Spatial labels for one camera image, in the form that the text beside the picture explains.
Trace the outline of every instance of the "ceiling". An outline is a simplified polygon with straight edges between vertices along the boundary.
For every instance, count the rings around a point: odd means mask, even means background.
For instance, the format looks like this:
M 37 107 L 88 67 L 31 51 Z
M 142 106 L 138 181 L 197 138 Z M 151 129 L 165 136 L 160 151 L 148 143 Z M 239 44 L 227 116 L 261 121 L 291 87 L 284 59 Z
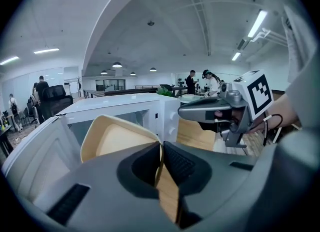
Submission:
M 54 67 L 53 63 L 61 60 L 66 66 L 68 60 L 76 60 L 81 66 L 91 33 L 108 1 L 23 0 L 0 39 L 0 61 L 13 56 L 19 60 L 0 66 L 0 74 L 30 64 Z M 60 51 L 33 53 L 47 48 Z
M 85 74 L 112 69 L 115 61 L 131 72 L 182 55 L 210 56 L 228 64 L 241 39 L 248 40 L 261 9 L 268 11 L 261 28 L 284 35 L 281 0 L 132 0 L 103 32 Z M 267 43 L 250 42 L 236 62 L 245 62 Z
M 0 61 L 19 57 L 0 66 L 2 79 L 25 74 L 28 66 L 33 69 L 38 64 L 39 70 L 57 65 L 82 67 L 94 29 L 111 4 L 108 1 L 24 0 L 0 38 Z M 105 23 L 108 27 L 101 30 L 85 75 L 99 75 L 115 61 L 123 64 L 126 75 L 148 62 L 160 65 L 163 59 L 183 55 L 209 56 L 228 64 L 260 9 L 268 11 L 263 26 L 281 33 L 279 0 L 132 0 L 110 24 Z M 265 44 L 250 43 L 237 62 L 245 62 Z M 60 51 L 33 53 L 46 48 Z

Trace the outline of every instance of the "ceiling light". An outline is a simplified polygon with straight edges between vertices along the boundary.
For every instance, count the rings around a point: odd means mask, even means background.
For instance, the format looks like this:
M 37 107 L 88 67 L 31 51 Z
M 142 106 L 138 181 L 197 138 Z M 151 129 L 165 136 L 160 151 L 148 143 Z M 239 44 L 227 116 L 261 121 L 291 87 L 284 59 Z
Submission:
M 252 38 L 255 33 L 257 32 L 257 30 L 259 29 L 260 25 L 262 24 L 262 22 L 264 21 L 264 19 L 266 18 L 268 12 L 267 11 L 264 11 L 264 10 L 261 10 L 259 12 L 259 15 L 258 17 L 256 18 L 256 21 L 251 29 L 251 31 L 249 32 L 248 34 L 248 37 Z
M 9 58 L 8 60 L 5 60 L 5 61 L 1 62 L 0 65 L 4 65 L 6 63 L 9 63 L 9 62 L 17 60 L 17 59 L 19 59 L 19 57 Z
M 240 54 L 241 54 L 240 52 L 237 52 L 232 58 L 232 61 L 235 61 L 238 58 L 238 56 L 240 56 Z
M 56 49 L 50 49 L 50 50 L 39 50 L 39 51 L 35 51 L 35 54 L 41 54 L 41 53 L 45 53 L 45 52 L 52 52 L 52 51 L 58 51 L 59 48 Z
M 116 67 L 116 68 L 119 68 L 119 67 L 122 67 L 122 64 L 120 62 L 115 62 L 112 67 Z

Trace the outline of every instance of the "glass partition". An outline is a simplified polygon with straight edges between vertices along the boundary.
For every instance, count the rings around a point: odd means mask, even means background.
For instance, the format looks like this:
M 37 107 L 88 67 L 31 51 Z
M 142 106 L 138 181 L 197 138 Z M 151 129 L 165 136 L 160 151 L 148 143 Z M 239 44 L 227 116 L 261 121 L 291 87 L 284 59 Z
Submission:
M 95 88 L 97 91 L 114 91 L 114 90 L 125 90 L 125 80 L 96 80 Z

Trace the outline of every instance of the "human hand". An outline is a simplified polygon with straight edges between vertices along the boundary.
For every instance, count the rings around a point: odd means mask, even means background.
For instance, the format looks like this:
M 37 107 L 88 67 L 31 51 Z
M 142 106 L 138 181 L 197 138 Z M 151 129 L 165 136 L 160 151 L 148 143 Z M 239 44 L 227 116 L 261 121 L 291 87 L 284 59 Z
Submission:
M 223 113 L 221 111 L 215 111 L 214 115 L 217 117 L 222 117 Z M 242 117 L 244 115 L 244 110 L 243 109 L 233 109 L 232 110 L 232 120 L 235 121 L 236 124 L 239 124 L 241 121 Z M 251 130 L 247 131 L 246 133 L 253 133 L 258 130 L 262 130 L 265 127 L 265 123 L 263 122 L 264 116 L 263 114 L 260 115 L 256 120 L 253 121 L 253 125 L 251 126 Z

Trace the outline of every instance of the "black vent slot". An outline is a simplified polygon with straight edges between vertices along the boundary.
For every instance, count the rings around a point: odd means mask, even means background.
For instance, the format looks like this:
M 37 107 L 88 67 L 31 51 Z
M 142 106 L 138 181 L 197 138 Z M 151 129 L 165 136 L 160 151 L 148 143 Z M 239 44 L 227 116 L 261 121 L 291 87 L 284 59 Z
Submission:
M 230 166 L 239 168 L 242 170 L 248 170 L 248 171 L 252 171 L 252 169 L 254 168 L 254 166 L 251 164 L 246 164 L 246 163 L 236 162 L 236 161 L 233 161 L 232 163 L 230 163 Z
M 175 183 L 179 186 L 195 171 L 195 163 L 185 156 L 167 147 L 164 151 L 164 163 Z
M 48 212 L 48 216 L 56 222 L 65 225 L 89 189 L 88 186 L 74 185 Z
M 243 46 L 243 44 L 245 43 L 246 41 L 244 39 L 242 39 L 237 47 L 238 50 L 241 49 L 241 47 Z

